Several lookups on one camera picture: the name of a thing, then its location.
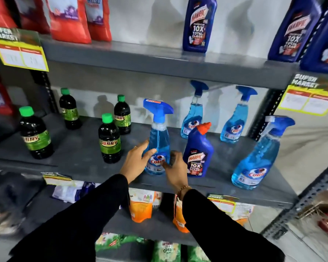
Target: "person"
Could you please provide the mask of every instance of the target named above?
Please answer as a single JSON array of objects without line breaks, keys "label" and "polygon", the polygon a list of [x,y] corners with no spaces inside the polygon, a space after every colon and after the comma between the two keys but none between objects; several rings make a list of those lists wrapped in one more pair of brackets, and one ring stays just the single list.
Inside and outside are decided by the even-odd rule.
[{"label": "person", "polygon": [[[104,226],[128,195],[128,185],[139,176],[156,149],[144,150],[148,140],[129,151],[116,174],[88,195],[57,213],[24,237],[11,251],[13,261],[95,261],[95,242]],[[186,227],[211,262],[284,261],[283,252],[250,232],[219,210],[209,199],[188,185],[187,164],[172,152],[173,165],[163,163],[167,179],[183,201]]]}]

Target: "green bottle cap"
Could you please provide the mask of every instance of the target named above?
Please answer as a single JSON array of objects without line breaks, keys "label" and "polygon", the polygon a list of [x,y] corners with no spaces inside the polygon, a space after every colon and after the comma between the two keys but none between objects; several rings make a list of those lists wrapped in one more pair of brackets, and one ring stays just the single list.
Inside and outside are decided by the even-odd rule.
[{"label": "green bottle cap", "polygon": [[61,94],[62,95],[70,95],[68,88],[61,88]]},{"label": "green bottle cap", "polygon": [[124,95],[118,95],[118,101],[119,102],[125,102],[125,96]]},{"label": "green bottle cap", "polygon": [[19,108],[19,112],[22,117],[30,117],[34,115],[33,108],[31,106],[23,106]]},{"label": "green bottle cap", "polygon": [[102,122],[103,123],[112,123],[113,117],[111,113],[104,113],[102,114]]}]

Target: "dark bottle with green cap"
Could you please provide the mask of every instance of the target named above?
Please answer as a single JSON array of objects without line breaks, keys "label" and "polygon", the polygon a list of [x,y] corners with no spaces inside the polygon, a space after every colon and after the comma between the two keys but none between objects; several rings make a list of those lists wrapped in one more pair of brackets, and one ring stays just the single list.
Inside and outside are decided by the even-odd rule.
[{"label": "dark bottle with green cap", "polygon": [[100,147],[106,163],[116,163],[121,158],[121,144],[118,127],[111,113],[102,114],[103,124],[99,127]]},{"label": "dark bottle with green cap", "polygon": [[61,88],[61,98],[59,99],[59,106],[62,109],[62,115],[67,129],[76,130],[81,127],[81,121],[77,110],[77,103],[74,97],[69,93],[68,88]]},{"label": "dark bottle with green cap", "polygon": [[124,95],[118,95],[118,103],[114,107],[114,122],[118,126],[120,135],[131,132],[130,107],[125,102]]},{"label": "dark bottle with green cap", "polygon": [[19,131],[30,154],[35,159],[45,159],[51,156],[53,147],[44,121],[34,116],[31,106],[23,106],[19,112],[22,116],[19,121]]}]

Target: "person's left hand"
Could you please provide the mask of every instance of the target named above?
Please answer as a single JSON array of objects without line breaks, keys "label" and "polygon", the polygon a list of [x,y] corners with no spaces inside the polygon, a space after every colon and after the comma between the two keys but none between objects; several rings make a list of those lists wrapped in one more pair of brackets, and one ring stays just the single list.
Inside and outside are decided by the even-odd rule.
[{"label": "person's left hand", "polygon": [[149,141],[145,140],[143,143],[130,150],[126,156],[125,163],[120,169],[120,173],[126,177],[129,184],[142,173],[148,160],[157,152],[157,149],[154,148],[147,151],[142,157],[142,153],[147,148],[148,143]]}]

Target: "green label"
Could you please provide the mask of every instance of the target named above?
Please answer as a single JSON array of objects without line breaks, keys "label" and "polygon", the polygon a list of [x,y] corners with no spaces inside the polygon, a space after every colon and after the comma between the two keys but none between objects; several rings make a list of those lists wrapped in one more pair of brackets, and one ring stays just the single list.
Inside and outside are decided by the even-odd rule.
[{"label": "green label", "polygon": [[22,136],[22,138],[26,143],[28,149],[31,151],[40,150],[51,143],[48,131],[44,131],[43,133],[30,137]]},{"label": "green label", "polygon": [[118,116],[118,115],[114,115],[114,122],[115,125],[117,125],[118,127],[127,127],[130,126],[131,124],[131,115],[128,114],[126,116]]},{"label": "green label", "polygon": [[74,121],[79,118],[78,110],[62,108],[62,114],[65,120]]},{"label": "green label", "polygon": [[101,152],[105,154],[114,154],[120,151],[120,138],[113,141],[104,141],[100,139]]}]

